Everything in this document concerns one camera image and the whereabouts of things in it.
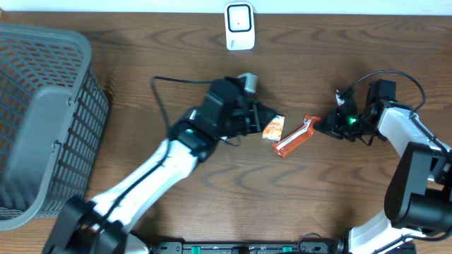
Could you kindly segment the small orange box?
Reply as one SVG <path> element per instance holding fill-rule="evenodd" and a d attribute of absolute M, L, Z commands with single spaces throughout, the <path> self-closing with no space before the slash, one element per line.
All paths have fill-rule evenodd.
<path fill-rule="evenodd" d="M 285 117 L 277 115 L 275 116 L 262 132 L 262 138 L 265 140 L 272 140 L 279 142 L 283 132 L 283 126 Z"/>

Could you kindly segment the orange Top chocolate bar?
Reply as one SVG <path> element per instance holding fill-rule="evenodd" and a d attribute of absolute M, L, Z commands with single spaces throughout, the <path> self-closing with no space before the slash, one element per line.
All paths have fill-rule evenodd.
<path fill-rule="evenodd" d="M 278 143 L 272 144 L 272 148 L 279 157 L 285 158 L 315 134 L 314 125 L 321 119 L 320 116 L 305 114 L 304 125 Z"/>

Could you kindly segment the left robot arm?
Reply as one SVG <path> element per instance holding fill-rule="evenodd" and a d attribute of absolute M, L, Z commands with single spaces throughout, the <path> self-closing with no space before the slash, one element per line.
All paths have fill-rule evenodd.
<path fill-rule="evenodd" d="M 174 125 L 162 112 L 166 137 L 133 173 L 88 202 L 72 197 L 65 203 L 43 253 L 130 253 L 131 230 L 165 192 L 204 163 L 218 143 L 260 133 L 277 114 L 256 100 L 258 78 L 251 73 L 205 84 L 202 105 Z"/>

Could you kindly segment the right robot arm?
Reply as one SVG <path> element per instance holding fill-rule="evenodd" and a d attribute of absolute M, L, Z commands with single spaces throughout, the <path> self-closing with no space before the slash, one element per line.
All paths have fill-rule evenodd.
<path fill-rule="evenodd" d="M 451 148 L 421 121 L 416 110 L 396 99 L 396 83 L 369 84 L 363 111 L 354 88 L 336 93 L 337 107 L 315 124 L 316 131 L 350 142 L 367 135 L 388 141 L 400 157 L 384 208 L 337 240 L 333 253 L 390 253 L 412 240 L 451 237 Z"/>

